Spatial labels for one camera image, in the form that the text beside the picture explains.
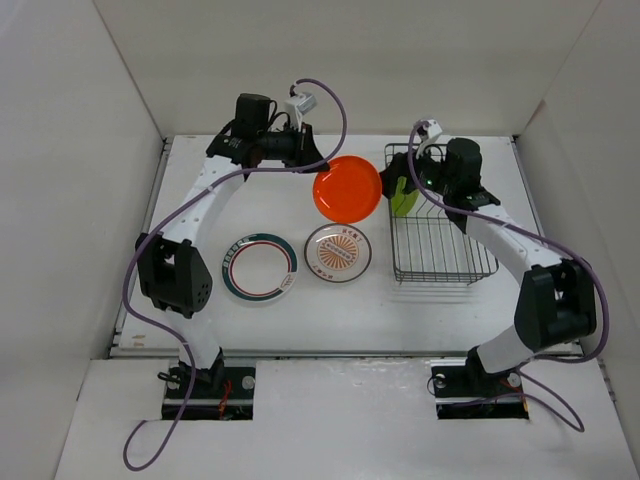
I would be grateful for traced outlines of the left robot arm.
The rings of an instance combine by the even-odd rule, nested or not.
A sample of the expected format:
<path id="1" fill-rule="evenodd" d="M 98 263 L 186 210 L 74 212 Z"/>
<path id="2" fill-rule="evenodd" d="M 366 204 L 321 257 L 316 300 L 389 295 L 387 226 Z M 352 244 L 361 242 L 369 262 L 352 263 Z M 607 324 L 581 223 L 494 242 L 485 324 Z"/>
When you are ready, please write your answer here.
<path id="1" fill-rule="evenodd" d="M 135 264 L 143 296 L 162 312 L 159 328 L 173 335 L 181 347 L 179 367 L 189 384 L 204 397 L 223 387 L 224 357 L 210 320 L 203 314 L 214 281 L 200 253 L 201 245 L 234 193 L 261 162 L 275 160 L 282 173 L 315 173 L 328 168 L 304 117 L 317 100 L 308 92 L 290 92 L 284 104 L 286 122 L 277 118 L 274 100 L 242 93 L 234 118 L 214 136 L 205 151 L 197 179 L 176 211 L 154 230 L 141 235 Z"/>

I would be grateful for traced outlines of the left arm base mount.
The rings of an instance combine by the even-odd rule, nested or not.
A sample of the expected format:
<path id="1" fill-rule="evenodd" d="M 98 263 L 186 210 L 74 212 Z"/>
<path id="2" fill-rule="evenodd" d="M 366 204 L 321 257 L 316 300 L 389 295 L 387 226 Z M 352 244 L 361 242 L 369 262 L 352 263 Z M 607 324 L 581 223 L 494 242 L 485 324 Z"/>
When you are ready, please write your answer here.
<path id="1" fill-rule="evenodd" d="M 255 373 L 252 366 L 226 366 L 222 379 L 195 381 L 181 416 L 186 421 L 250 421 L 254 415 Z M 174 420 L 183 404 L 191 375 L 179 365 L 159 372 L 164 383 L 161 418 Z"/>

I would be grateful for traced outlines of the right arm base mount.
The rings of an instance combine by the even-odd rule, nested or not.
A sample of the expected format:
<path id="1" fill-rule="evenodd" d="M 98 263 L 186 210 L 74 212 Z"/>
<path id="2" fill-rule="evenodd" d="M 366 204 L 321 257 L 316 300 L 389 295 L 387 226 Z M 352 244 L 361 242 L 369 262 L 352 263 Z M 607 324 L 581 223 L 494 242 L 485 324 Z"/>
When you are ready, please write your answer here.
<path id="1" fill-rule="evenodd" d="M 464 365 L 435 362 L 428 387 L 439 420 L 528 420 L 521 376 L 515 371 L 471 379 Z"/>

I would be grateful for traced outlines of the orange plate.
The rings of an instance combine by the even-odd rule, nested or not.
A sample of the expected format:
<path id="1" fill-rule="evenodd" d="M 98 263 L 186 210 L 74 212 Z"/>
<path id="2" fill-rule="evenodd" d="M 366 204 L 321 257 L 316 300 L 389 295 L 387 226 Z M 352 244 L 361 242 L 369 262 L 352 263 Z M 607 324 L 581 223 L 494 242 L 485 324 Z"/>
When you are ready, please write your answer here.
<path id="1" fill-rule="evenodd" d="M 335 223 L 365 220 L 382 198 L 382 181 L 376 167 L 355 155 L 336 157 L 329 170 L 318 173 L 312 187 L 316 209 Z"/>

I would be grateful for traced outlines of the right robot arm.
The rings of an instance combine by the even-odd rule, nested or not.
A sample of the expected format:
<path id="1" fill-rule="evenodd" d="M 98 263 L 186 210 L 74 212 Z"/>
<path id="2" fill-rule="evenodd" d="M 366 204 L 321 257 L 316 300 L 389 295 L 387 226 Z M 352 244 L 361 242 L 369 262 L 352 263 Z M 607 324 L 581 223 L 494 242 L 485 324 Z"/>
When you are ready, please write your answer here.
<path id="1" fill-rule="evenodd" d="M 482 186 L 481 168 L 480 146 L 454 138 L 441 158 L 426 147 L 398 152 L 379 174 L 386 198 L 435 193 L 448 220 L 489 250 L 520 287 L 512 326 L 467 354 L 462 381 L 476 394 L 535 354 L 596 330 L 594 282 L 586 264 L 559 255 L 515 224 Z"/>

